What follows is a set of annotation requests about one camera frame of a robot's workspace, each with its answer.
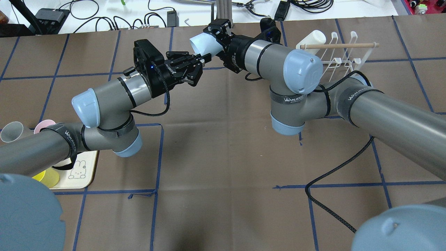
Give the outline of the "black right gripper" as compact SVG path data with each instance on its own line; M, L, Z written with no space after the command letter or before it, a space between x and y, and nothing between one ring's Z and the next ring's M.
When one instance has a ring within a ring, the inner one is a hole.
M223 66L234 73L240 73L247 70L245 56L251 45L251 37L236 35L231 32L231 27L229 19L215 19L203 31L221 45L222 49L216 56L223 62Z

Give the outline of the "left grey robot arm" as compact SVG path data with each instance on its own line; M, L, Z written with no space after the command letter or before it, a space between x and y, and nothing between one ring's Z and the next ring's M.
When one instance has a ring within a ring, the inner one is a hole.
M80 123L57 123L38 134L1 146L1 173L32 176L87 151L112 150L119 157L143 145L133 114L136 107L168 95L177 84L196 86L210 49L162 53L148 40L134 43L134 67L107 83L75 96L71 105Z

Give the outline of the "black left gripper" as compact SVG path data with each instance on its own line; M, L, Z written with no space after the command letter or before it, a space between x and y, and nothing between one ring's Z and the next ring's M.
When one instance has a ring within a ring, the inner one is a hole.
M177 84L195 87L212 54L190 54L187 51L167 51L166 58L147 39L134 42L134 64L150 88L152 98L170 91Z

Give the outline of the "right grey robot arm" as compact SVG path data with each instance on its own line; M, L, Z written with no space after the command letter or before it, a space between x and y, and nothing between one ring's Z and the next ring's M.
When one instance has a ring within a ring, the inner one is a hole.
M191 45L218 56L224 67L245 70L270 82L270 116L281 135L302 132L305 123L338 115L365 130L435 176L445 180L445 119L375 89L367 77L354 70L339 81L320 84L319 57L280 43L282 34L274 20L261 20L256 37L236 35L228 19L215 19L203 29L204 42Z

